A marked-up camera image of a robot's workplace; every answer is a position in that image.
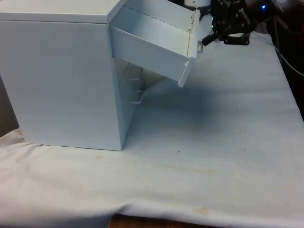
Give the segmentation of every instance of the drawer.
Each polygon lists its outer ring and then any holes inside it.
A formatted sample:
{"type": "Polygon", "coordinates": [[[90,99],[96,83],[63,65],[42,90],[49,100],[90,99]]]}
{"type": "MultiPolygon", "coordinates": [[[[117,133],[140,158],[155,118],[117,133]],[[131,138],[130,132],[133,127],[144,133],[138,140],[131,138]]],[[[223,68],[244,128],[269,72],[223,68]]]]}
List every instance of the drawer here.
{"type": "Polygon", "coordinates": [[[183,87],[197,56],[199,17],[167,0],[128,0],[110,23],[113,56],[183,87]]]}

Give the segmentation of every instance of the tablecloth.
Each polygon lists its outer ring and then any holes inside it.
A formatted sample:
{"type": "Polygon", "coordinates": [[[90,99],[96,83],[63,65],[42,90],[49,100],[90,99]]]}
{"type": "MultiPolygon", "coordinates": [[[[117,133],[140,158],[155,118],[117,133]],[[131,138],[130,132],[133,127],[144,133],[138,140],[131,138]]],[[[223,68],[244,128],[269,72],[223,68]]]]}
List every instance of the tablecloth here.
{"type": "Polygon", "coordinates": [[[121,152],[0,138],[0,225],[107,227],[122,213],[300,228],[303,176],[303,121],[274,48],[253,34],[204,48],[184,88],[147,89],[121,152]]]}

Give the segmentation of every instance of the drawer handle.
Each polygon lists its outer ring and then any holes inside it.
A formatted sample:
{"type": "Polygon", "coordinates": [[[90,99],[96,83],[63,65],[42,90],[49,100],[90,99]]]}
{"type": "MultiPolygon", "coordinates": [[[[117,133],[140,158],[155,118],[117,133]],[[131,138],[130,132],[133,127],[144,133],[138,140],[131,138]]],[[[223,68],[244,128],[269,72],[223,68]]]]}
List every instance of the drawer handle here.
{"type": "Polygon", "coordinates": [[[143,102],[143,90],[136,90],[136,93],[139,93],[139,99],[138,99],[138,101],[132,101],[131,103],[133,105],[136,105],[136,104],[139,105],[143,102]]]}
{"type": "Polygon", "coordinates": [[[198,41],[197,53],[198,54],[203,53],[203,48],[204,48],[204,46],[203,46],[202,42],[198,41]]]}

